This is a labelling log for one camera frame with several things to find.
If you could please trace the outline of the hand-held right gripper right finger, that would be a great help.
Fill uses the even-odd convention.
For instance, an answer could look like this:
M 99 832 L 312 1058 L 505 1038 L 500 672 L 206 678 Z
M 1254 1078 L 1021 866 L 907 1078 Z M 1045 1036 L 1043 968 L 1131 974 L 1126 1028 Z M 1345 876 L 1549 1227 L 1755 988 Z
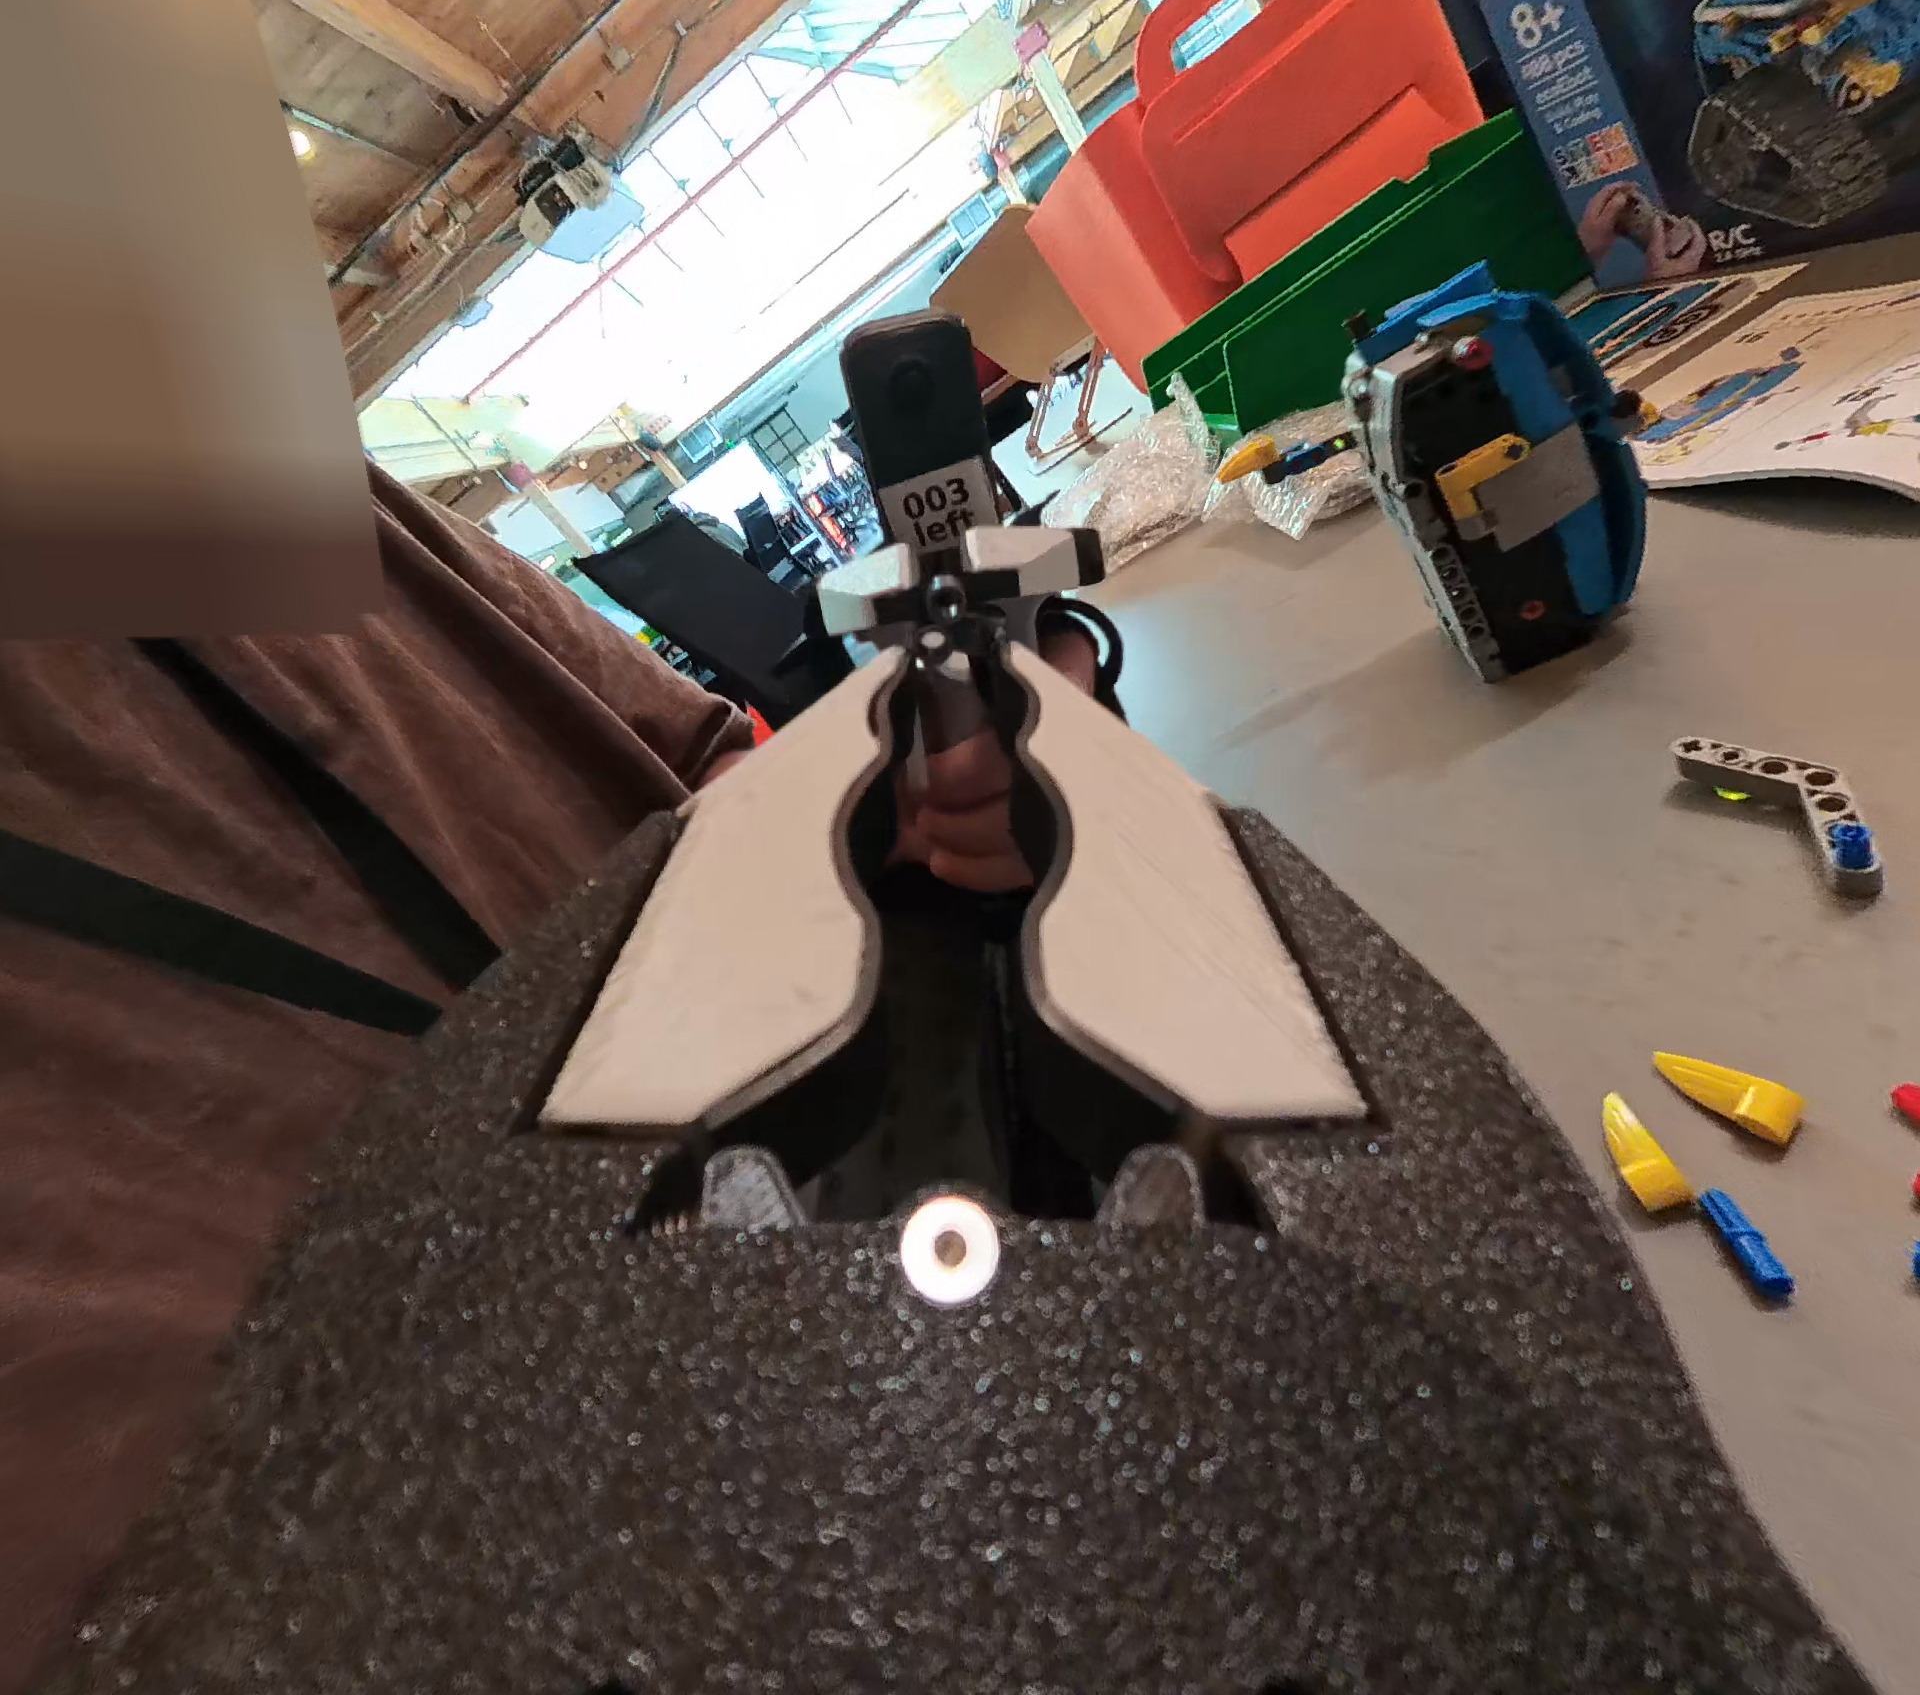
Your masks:
M 1037 654 L 994 708 L 1033 862 L 1019 1114 L 1100 1183 L 1140 1147 L 1201 1173 L 1231 1137 L 1362 1128 L 1370 1098 L 1229 812 Z

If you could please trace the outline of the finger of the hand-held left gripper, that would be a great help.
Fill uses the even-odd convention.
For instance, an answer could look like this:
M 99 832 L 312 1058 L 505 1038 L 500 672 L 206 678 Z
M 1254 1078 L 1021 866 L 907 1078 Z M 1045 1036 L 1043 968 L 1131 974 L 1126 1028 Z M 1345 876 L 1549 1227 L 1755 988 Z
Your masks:
M 822 638 L 842 642 L 926 626 L 926 578 L 907 546 L 885 546 L 837 566 L 813 584 Z
M 959 582 L 970 604 L 1076 594 L 1106 580 L 1089 528 L 995 526 L 967 530 Z

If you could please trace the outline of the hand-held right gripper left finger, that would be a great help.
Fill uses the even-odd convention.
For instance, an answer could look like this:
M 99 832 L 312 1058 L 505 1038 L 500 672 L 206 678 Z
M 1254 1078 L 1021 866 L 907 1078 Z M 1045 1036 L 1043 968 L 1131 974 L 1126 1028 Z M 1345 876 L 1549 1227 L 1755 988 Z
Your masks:
M 762 1147 L 797 1185 L 869 1132 L 882 930 L 851 816 L 891 766 L 905 672 L 882 652 L 683 808 L 539 1132 Z

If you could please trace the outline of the blue grey brick robot model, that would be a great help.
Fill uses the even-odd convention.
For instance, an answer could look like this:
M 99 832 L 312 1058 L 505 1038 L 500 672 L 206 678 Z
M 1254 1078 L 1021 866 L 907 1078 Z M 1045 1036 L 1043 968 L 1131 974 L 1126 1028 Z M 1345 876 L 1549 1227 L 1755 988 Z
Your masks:
M 1484 262 L 1348 332 L 1343 428 L 1242 442 L 1215 482 L 1279 486 L 1356 460 L 1480 682 L 1584 648 L 1637 584 L 1646 484 L 1629 444 L 1650 408 L 1549 298 L 1500 288 Z

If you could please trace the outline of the yellow cone piece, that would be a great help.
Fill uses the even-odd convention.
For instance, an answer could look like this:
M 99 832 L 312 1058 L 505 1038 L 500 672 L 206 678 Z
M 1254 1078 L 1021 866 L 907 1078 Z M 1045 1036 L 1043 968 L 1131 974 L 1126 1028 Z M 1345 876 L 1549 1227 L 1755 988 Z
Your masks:
M 1616 1090 L 1600 1100 L 1600 1135 L 1620 1185 L 1646 1213 L 1694 1209 L 1692 1181 Z
M 1788 1084 L 1755 1074 L 1672 1052 L 1655 1052 L 1650 1064 L 1694 1106 L 1775 1147 L 1791 1143 L 1808 1112 L 1805 1100 Z

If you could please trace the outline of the grey angled beam piece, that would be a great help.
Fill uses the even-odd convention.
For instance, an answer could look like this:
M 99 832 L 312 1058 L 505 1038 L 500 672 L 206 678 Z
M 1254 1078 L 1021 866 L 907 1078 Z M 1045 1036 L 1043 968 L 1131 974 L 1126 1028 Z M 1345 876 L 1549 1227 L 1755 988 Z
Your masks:
M 1885 868 L 1874 828 L 1844 772 L 1829 764 L 1705 738 L 1680 738 L 1670 746 L 1680 782 L 1707 796 L 1714 788 L 1745 790 L 1751 804 L 1736 806 L 1791 818 L 1808 838 L 1812 856 L 1829 888 L 1844 900 L 1874 900 L 1883 892 Z M 1833 822 L 1860 822 L 1874 834 L 1879 868 L 1866 878 L 1838 876 L 1829 858 L 1828 830 Z

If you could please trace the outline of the person's left hand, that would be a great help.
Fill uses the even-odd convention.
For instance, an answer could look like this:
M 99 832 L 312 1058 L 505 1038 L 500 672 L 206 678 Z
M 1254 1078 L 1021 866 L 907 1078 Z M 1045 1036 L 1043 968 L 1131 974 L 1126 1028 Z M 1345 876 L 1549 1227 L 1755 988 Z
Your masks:
M 916 674 L 904 688 L 905 748 L 887 776 L 891 834 L 882 870 L 979 898 L 1039 880 L 1014 824 L 1016 754 L 971 678 Z

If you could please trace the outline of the clear plastic bags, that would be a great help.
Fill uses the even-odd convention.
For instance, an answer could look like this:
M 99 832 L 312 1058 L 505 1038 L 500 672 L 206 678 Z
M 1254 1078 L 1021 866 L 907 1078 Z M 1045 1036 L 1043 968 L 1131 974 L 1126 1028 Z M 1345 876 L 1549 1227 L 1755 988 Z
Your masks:
M 1298 476 L 1268 482 L 1266 456 L 1329 444 L 1345 430 L 1345 408 L 1331 404 L 1226 434 L 1174 378 L 1170 402 L 1052 496 L 1037 522 L 1096 532 L 1108 570 L 1198 524 L 1254 524 L 1298 542 L 1318 524 L 1375 506 L 1363 458 L 1341 448 Z

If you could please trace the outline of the tan board easel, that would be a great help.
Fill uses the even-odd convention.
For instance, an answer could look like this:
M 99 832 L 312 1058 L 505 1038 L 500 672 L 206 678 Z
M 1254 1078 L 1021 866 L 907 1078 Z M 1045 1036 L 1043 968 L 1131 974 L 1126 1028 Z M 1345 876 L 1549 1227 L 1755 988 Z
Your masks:
M 930 294 L 971 342 L 979 398 L 995 444 L 1049 472 L 1140 414 L 1137 394 L 1045 266 L 1030 234 L 1035 210 L 1007 206 Z

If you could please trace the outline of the green flat box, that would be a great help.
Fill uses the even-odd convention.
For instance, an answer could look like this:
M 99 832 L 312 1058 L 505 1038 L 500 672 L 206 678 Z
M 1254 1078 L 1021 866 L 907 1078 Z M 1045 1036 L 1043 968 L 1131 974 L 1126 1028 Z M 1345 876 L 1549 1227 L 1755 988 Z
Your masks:
M 1181 380 L 1206 422 L 1249 432 L 1331 406 L 1351 338 L 1465 268 L 1560 298 L 1591 276 L 1564 200 L 1523 124 L 1500 116 L 1431 152 L 1289 256 L 1238 288 L 1144 362 L 1156 410 Z

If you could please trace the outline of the white ceiling-mounted device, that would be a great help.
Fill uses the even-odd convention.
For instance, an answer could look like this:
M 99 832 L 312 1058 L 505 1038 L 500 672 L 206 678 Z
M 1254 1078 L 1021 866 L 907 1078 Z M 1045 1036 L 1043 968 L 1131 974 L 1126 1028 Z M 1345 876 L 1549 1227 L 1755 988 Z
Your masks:
M 597 144 L 583 128 L 567 124 L 516 174 L 517 232 L 525 244 L 542 246 L 574 216 L 606 204 L 612 190 L 613 172 L 599 158 Z

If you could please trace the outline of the orange carrier case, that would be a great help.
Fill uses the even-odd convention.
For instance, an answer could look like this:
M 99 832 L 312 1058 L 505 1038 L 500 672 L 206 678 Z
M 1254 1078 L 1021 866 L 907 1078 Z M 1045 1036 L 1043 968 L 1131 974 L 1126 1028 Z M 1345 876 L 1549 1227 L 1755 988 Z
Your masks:
M 1136 94 L 1031 214 L 1120 368 L 1482 124 L 1439 0 L 1161 0 Z

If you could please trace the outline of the brown shirt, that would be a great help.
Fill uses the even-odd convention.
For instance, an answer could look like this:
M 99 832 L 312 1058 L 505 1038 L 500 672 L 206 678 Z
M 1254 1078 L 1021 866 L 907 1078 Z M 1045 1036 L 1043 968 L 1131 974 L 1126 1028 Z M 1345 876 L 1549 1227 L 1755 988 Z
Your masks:
M 368 468 L 386 604 L 183 650 L 407 848 L 494 948 L 753 736 L 556 578 Z M 448 1006 L 195 680 L 131 642 L 6 642 L 4 832 Z M 28 1691 L 203 1405 L 308 1161 L 413 1050 L 4 918 L 1 1675 Z

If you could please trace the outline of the blue sticker sheet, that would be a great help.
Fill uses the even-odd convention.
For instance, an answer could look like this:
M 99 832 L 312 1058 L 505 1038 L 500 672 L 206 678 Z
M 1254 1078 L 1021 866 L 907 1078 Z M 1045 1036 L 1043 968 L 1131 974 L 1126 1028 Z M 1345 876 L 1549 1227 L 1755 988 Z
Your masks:
M 1617 378 L 1637 366 L 1634 358 L 1692 338 L 1753 296 L 1747 278 L 1694 280 L 1600 292 L 1564 314 L 1593 362 Z

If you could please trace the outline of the open instruction booklet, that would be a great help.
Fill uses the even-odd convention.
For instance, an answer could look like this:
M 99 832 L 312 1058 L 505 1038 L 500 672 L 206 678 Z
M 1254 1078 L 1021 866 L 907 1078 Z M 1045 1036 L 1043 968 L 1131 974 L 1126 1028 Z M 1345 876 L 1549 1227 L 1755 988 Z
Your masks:
M 1650 490 L 1832 478 L 1917 498 L 1917 284 L 1800 296 L 1644 388 Z

